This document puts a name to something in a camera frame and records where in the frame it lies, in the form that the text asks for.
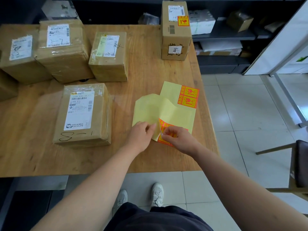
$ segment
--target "chair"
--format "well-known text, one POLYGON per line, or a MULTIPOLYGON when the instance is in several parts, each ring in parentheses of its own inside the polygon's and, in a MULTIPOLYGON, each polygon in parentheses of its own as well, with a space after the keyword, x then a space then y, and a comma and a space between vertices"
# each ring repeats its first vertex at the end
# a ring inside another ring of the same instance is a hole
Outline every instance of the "chair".
POLYGON ((267 188, 270 192, 292 193, 308 201, 308 143, 295 143, 256 152, 257 155, 292 148, 288 188, 267 188))

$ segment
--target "white sneaker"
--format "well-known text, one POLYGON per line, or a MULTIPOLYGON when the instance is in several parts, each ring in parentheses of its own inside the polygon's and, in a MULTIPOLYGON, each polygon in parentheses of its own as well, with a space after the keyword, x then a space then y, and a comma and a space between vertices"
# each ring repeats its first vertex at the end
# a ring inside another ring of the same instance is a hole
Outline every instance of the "white sneaker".
POLYGON ((118 193, 118 197, 115 200, 115 211, 119 209, 119 207, 122 206, 123 203, 126 203, 128 201, 127 191, 126 190, 120 190, 118 193))
POLYGON ((156 182, 152 187, 152 207, 161 207, 163 205, 164 189, 156 182))

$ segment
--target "wooden table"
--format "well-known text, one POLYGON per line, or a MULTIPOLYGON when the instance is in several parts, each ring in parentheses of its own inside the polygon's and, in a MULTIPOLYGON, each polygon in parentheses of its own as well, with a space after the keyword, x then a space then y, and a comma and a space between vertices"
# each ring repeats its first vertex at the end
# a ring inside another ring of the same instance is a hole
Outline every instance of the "wooden table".
MULTIPOLYGON (((37 25, 2 25, 0 42, 10 29, 26 31, 35 28, 37 25)), ((85 29, 91 43, 96 31, 127 32, 130 48, 128 82, 106 83, 114 100, 112 144, 83 149, 52 144, 63 85, 56 80, 20 85, 18 97, 0 102, 0 177, 92 173, 124 144, 132 125, 135 101, 147 94, 159 94, 164 81, 200 89, 192 133, 203 145, 218 153, 192 43, 185 61, 165 61, 161 60, 160 26, 86 25, 85 29)), ((128 172, 193 170, 201 169, 191 157, 151 141, 128 172)))

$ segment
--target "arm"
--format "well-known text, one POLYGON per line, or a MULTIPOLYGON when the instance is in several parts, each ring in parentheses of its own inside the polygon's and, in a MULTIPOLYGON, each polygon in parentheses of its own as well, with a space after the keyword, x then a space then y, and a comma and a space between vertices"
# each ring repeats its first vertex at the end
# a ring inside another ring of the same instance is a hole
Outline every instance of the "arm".
POLYGON ((308 230, 303 214, 202 146, 184 128, 168 127, 162 138, 198 163, 241 230, 308 230))
POLYGON ((155 127, 155 124, 149 126, 146 122, 136 123, 127 143, 48 212, 32 231, 100 230, 110 214, 131 162, 148 147, 155 127))

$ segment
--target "hand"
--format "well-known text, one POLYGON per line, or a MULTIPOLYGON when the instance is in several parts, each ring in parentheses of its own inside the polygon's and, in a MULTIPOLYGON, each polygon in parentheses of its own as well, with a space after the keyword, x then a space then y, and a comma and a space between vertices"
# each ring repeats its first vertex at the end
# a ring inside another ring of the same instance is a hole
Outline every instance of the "hand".
POLYGON ((175 146, 177 150, 191 157, 197 153, 199 147, 202 147, 201 143, 183 127, 169 126, 161 137, 175 146), (175 138, 170 136, 172 133, 176 134, 175 138))
POLYGON ((126 145, 132 147, 139 154, 150 144, 156 124, 150 125, 147 122, 137 122, 131 129, 126 145))

